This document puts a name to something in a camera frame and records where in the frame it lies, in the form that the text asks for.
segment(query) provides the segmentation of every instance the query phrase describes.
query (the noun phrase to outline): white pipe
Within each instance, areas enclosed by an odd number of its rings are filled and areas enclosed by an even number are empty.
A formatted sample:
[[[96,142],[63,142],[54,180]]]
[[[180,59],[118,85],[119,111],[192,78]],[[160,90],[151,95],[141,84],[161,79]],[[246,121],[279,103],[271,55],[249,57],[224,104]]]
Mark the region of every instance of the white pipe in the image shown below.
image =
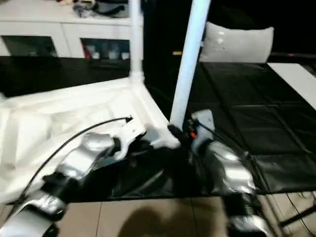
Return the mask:
[[[204,26],[211,0],[193,0],[174,94],[170,123],[182,129]]]
[[[140,0],[129,0],[129,17],[130,24],[130,78],[131,81],[143,80],[142,61],[140,55],[141,43],[143,40],[140,36]]]

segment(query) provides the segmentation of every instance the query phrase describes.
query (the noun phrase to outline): black wire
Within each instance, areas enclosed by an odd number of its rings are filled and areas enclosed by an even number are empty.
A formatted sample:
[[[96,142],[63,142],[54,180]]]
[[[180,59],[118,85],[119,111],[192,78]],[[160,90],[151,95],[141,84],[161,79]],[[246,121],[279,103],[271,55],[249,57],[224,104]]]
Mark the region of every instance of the black wire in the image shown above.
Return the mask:
[[[95,125],[92,125],[88,128],[85,128],[84,130],[78,132],[77,134],[75,134],[74,136],[72,136],[71,138],[69,138],[66,142],[64,142],[59,148],[57,148],[57,150],[54,151],[54,153],[52,155],[50,155],[49,158],[47,158],[44,163],[38,168],[38,170],[35,172],[35,174],[33,175],[33,177],[30,179],[30,181],[28,182],[28,184],[26,185],[26,187],[24,188],[23,192],[21,193],[20,197],[18,198],[18,200],[14,203],[13,205],[13,208],[11,209],[7,219],[12,215],[12,213],[15,211],[16,209],[16,206],[18,204],[20,204],[22,202],[22,200],[25,198],[26,196],[26,193],[27,191],[29,190],[31,184],[34,182],[35,178],[37,177],[37,175],[40,173],[40,171],[47,165],[47,163],[49,163],[51,161],[51,159],[54,158],[54,156],[60,152],[61,149],[63,149],[68,143],[70,143],[71,141],[73,141],[75,138],[79,137],[80,135],[84,134],[85,132],[95,128],[95,127],[98,127],[98,126],[101,126],[101,125],[104,125],[106,123],[110,123],[110,122],[114,122],[114,121],[118,121],[118,120],[123,120],[125,119],[126,121],[128,121],[128,119],[131,119],[129,117],[121,117],[121,118],[114,118],[114,119],[110,119],[110,120],[107,120],[107,121],[103,121],[103,122],[100,122],[100,123],[97,123]]]
[[[298,209],[296,208],[296,206],[294,205],[293,201],[291,200],[291,198],[289,197],[288,194],[286,194],[287,198],[289,199],[290,203],[292,204],[292,207],[295,209],[295,211],[297,212],[297,214],[300,214],[300,212],[298,211]],[[313,234],[313,232],[310,231],[310,229],[308,229],[308,227],[306,226],[304,220],[302,217],[300,217],[301,223],[304,225],[305,229],[310,233],[311,236],[316,237],[316,235]]]
[[[210,129],[209,127],[207,127],[206,125],[204,125],[203,123],[197,121],[199,123],[199,125],[203,128],[205,128],[207,131],[211,132],[214,136],[218,137],[219,139],[221,139],[224,143],[226,143],[227,145],[229,145],[229,143],[227,142],[226,139],[224,139],[220,134],[218,134],[217,132],[213,131],[212,129]],[[233,141],[234,145],[237,146],[240,151],[244,152],[244,149],[242,148],[242,146],[231,136],[229,136],[228,134],[226,134],[226,136]]]

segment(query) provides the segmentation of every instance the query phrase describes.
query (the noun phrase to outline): black fabric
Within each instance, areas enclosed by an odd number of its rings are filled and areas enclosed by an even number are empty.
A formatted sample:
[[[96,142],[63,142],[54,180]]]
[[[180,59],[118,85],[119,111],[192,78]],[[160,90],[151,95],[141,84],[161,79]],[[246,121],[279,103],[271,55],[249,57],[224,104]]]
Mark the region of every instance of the black fabric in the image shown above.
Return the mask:
[[[6,96],[117,79],[128,67],[85,59],[0,57]],[[178,69],[151,71],[146,85],[167,118]],[[248,152],[258,192],[316,190],[316,111],[268,65],[198,64],[188,114],[211,109],[216,131]],[[216,195],[201,157],[162,148],[95,171],[76,201]]]

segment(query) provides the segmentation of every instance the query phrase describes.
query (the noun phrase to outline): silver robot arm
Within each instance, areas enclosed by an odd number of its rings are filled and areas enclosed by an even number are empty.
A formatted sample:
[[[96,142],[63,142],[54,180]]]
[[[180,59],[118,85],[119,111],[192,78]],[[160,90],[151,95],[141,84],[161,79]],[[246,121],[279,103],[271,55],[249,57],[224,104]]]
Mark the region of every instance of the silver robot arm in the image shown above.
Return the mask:
[[[55,237],[55,222],[62,219],[67,205],[85,185],[95,167],[123,160],[128,146],[145,133],[144,126],[133,119],[119,134],[86,134],[81,144],[70,151],[55,172],[43,179],[40,190],[31,194],[0,229],[0,237]]]
[[[241,158],[231,148],[216,141],[212,134],[215,130],[212,112],[194,113],[191,127],[196,133],[191,150],[202,156],[202,162],[219,190],[228,218],[228,236],[275,236],[262,216],[252,174]]]

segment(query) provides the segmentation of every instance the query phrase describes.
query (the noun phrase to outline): tile floor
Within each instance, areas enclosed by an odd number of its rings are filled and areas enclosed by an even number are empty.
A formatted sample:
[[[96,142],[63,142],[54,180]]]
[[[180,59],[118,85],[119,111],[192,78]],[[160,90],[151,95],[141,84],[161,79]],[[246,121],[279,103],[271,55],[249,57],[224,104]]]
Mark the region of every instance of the tile floor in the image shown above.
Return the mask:
[[[290,194],[298,210],[313,204],[311,194]],[[295,214],[285,194],[260,197],[265,213],[277,229],[267,198],[281,220]],[[0,206],[0,225],[10,206]],[[316,234],[316,214],[304,219]],[[59,237],[225,237],[225,215],[218,197],[74,203],[58,223]],[[289,236],[308,237],[300,222],[284,229]]]

